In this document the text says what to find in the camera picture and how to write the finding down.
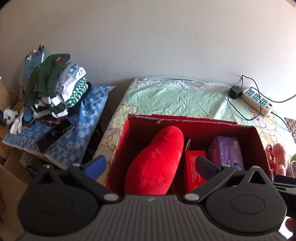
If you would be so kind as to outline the person's right hand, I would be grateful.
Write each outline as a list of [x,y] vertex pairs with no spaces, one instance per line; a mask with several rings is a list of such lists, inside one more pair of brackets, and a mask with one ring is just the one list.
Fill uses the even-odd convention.
[[285,221],[286,228],[293,233],[292,237],[290,237],[289,241],[296,241],[296,220],[294,218],[288,218]]

